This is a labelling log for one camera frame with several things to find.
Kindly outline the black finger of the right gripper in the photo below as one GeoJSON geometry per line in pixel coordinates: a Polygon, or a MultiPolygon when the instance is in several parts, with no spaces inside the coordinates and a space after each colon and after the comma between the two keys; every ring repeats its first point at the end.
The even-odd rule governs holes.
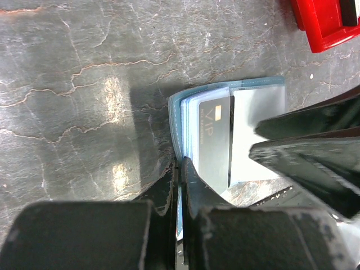
{"type": "Polygon", "coordinates": [[[359,90],[351,89],[312,106],[262,120],[255,132],[269,140],[358,137],[359,90]]]}
{"type": "Polygon", "coordinates": [[[345,219],[359,217],[359,139],[292,138],[254,144],[249,158],[345,219]]]}

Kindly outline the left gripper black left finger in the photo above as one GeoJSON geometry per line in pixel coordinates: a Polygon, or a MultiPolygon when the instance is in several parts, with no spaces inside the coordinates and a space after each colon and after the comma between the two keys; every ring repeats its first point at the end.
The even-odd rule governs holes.
{"type": "Polygon", "coordinates": [[[2,269],[175,269],[178,164],[129,201],[27,206],[1,248],[2,269]]]}

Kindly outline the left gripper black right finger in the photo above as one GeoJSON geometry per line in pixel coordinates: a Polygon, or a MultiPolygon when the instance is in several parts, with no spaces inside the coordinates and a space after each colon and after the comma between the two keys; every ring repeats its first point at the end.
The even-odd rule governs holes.
{"type": "Polygon", "coordinates": [[[353,269],[330,216],[296,207],[237,208],[181,164],[184,262],[189,269],[353,269]]]}

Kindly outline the blue leather card holder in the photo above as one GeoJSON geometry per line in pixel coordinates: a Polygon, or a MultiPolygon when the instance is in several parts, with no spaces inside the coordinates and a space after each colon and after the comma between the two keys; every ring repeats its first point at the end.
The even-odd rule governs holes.
{"type": "Polygon", "coordinates": [[[249,158],[261,120],[284,114],[281,76],[202,85],[169,97],[169,124],[178,161],[192,160],[214,192],[237,206],[249,206],[283,190],[288,183],[249,158]]]}

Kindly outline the black VIP credit card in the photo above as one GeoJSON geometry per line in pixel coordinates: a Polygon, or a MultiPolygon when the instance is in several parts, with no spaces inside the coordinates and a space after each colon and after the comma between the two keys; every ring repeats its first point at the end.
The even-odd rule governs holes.
{"type": "Polygon", "coordinates": [[[229,186],[233,105],[232,96],[199,104],[197,172],[218,194],[229,186]]]}

